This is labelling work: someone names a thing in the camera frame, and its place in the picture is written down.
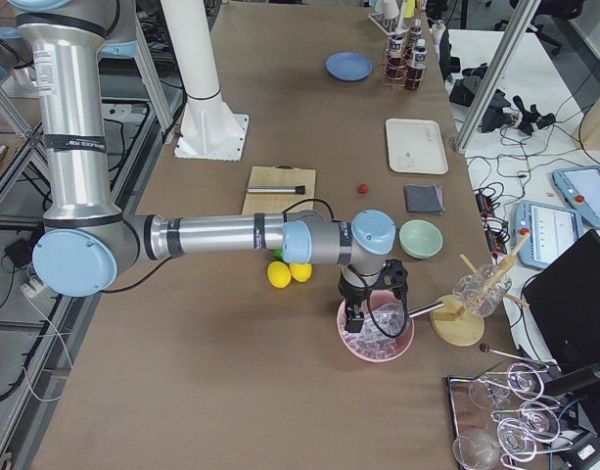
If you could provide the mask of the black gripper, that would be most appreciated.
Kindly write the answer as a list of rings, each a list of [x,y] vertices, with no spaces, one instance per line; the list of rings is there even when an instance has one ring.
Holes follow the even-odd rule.
[[[379,280],[379,273],[362,274],[353,265],[341,269],[338,289],[344,298],[344,330],[351,334],[362,331],[365,314],[373,286]]]

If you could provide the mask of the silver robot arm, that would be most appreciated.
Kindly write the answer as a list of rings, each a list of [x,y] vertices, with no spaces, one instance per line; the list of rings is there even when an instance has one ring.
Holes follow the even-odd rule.
[[[392,258],[396,227],[378,210],[350,221],[313,210],[166,218],[115,201],[110,184],[99,74],[101,53],[136,46],[131,1],[18,1],[17,26],[33,53],[51,205],[32,253],[39,278],[59,294],[110,293],[144,262],[197,252],[282,251],[285,261],[336,264],[344,326],[362,329],[374,292],[407,296],[407,273]]]

